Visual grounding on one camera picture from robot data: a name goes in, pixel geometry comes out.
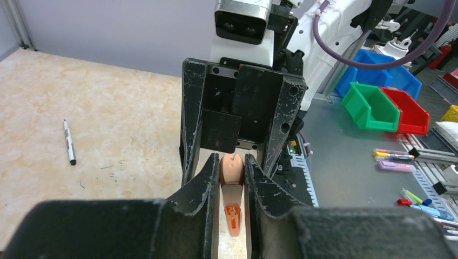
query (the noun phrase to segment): cable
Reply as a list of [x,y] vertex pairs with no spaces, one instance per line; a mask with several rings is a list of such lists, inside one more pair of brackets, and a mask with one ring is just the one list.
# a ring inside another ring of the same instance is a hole
[[[389,63],[383,63],[383,64],[366,64],[366,63],[361,63],[361,62],[356,62],[354,60],[350,60],[347,58],[342,57],[341,55],[335,53],[330,47],[326,45],[326,43],[321,39],[319,30],[318,30],[318,23],[320,20],[319,15],[315,15],[313,18],[313,36],[316,39],[316,42],[318,45],[331,57],[335,58],[336,60],[349,65],[349,66],[354,66],[360,69],[369,69],[369,70],[384,70],[384,69],[392,69],[397,66],[402,66],[405,63],[409,63],[415,58],[419,57],[422,55],[429,47],[434,44],[434,42],[439,38],[443,28],[447,25],[447,22],[449,21],[450,17],[452,16],[453,9],[455,8],[455,3],[456,0],[445,0],[444,6],[442,8],[441,16],[436,22],[436,26],[434,26],[432,32],[429,34],[429,36],[425,39],[425,41],[414,51],[409,53],[403,58],[400,58],[398,60],[395,60],[393,62]],[[325,8],[329,5],[329,0],[325,0],[322,5],[320,6],[319,10],[321,13],[325,10]]]

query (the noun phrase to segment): red box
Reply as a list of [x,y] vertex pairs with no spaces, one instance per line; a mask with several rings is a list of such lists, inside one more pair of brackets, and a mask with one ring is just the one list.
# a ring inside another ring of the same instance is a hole
[[401,111],[397,133],[426,135],[429,114],[405,91],[387,87],[381,89]]
[[446,73],[442,78],[451,84],[454,88],[458,89],[458,78],[454,77],[450,73]]

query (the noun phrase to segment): beige tabletop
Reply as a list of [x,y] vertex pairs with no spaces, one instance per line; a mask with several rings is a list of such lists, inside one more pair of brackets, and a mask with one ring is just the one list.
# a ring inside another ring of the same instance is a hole
[[[0,63],[0,87],[0,251],[41,201],[166,198],[180,188],[180,78],[18,50]],[[245,231],[231,238],[222,208],[219,258],[246,258]]]

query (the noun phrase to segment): table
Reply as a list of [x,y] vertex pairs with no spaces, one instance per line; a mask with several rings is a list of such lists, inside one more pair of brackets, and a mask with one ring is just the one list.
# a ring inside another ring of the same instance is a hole
[[304,123],[320,207],[391,207],[402,188],[425,196],[413,174],[381,171],[372,157],[374,148],[404,150],[396,136],[359,129],[339,100],[313,100]]
[[[0,85],[0,251],[41,201],[166,198],[180,188],[180,78],[18,50],[0,63]],[[231,238],[220,209],[220,258],[246,258],[244,219]]]

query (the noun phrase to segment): orange highlighter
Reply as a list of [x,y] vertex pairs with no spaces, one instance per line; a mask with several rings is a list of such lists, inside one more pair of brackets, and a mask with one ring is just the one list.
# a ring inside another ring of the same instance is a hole
[[237,154],[225,154],[220,162],[220,182],[223,193],[224,214],[229,227],[229,234],[240,234],[241,201],[244,184],[244,163]]

